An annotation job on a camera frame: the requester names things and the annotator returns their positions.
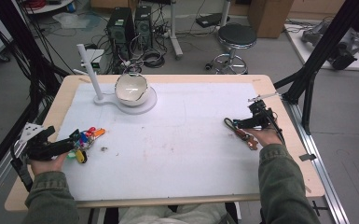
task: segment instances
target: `metal stool legs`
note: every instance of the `metal stool legs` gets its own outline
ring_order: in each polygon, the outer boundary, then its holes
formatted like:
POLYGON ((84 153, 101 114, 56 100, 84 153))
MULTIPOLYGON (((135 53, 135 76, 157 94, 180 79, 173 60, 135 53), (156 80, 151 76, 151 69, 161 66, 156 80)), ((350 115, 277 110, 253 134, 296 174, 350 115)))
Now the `metal stool legs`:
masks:
POLYGON ((205 68, 209 70, 214 67, 217 74, 247 75, 248 67, 246 62, 240 56, 235 55, 235 50, 231 48, 229 53, 218 55, 205 68))

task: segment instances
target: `round stool seat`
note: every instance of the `round stool seat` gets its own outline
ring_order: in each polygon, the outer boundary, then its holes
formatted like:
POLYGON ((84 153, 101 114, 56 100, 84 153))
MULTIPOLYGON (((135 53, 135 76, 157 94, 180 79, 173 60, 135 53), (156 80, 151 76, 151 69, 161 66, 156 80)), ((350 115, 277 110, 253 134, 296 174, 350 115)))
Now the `round stool seat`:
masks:
POLYGON ((251 48, 255 41, 255 31, 248 26, 229 24, 219 29, 219 40, 223 44, 236 49, 251 48))

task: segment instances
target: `white bowl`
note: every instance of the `white bowl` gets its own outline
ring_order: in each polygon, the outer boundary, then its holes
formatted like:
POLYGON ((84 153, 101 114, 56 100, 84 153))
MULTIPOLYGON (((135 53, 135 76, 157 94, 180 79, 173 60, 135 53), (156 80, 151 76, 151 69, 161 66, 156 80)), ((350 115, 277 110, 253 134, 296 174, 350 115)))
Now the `white bowl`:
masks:
POLYGON ((141 105, 147 100, 149 85, 147 79, 139 73, 123 74, 116 82, 115 93, 124 105, 141 105))

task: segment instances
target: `black metal frame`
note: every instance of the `black metal frame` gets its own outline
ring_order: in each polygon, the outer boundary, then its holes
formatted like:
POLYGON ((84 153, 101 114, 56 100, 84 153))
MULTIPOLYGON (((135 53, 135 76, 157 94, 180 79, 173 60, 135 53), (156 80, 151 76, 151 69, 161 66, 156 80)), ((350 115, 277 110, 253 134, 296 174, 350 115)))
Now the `black metal frame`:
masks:
POLYGON ((30 120, 35 120, 39 116, 39 105, 44 97, 54 97, 57 94, 61 86, 57 76, 66 77, 69 73, 56 66, 51 59, 49 61, 43 55, 32 33, 11 0, 0 0, 0 20, 12 36, 13 44, 9 44, 1 35, 0 38, 13 55, 15 55, 13 45, 18 46, 19 50, 25 56, 28 66, 27 70, 22 70, 22 72, 24 72, 24 75, 27 73, 31 82, 31 103, 26 107, 16 124, 1 143, 1 161, 15 142, 25 123, 30 120))
POLYGON ((298 104, 298 98, 305 92, 301 124, 308 135, 311 134, 311 102, 316 75, 339 41, 358 18, 359 0, 346 0, 304 66, 292 76, 274 83, 275 89, 279 89, 293 82, 289 91, 283 94, 283 99, 291 105, 298 104))

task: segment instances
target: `hand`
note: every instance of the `hand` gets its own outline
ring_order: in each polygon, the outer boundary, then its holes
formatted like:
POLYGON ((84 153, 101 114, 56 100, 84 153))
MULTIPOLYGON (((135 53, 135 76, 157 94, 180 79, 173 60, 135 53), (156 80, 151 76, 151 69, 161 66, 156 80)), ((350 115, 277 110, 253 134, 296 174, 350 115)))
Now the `hand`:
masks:
POLYGON ((266 147, 269 144, 280 144, 282 145, 281 139, 278 137, 272 124, 269 127, 256 130, 256 129, 244 129, 247 133, 253 135, 262 147, 266 147))
POLYGON ((65 161, 67 153, 63 153, 52 161, 32 161, 31 169, 34 175, 40 175, 50 171, 60 171, 62 169, 63 161, 65 161))

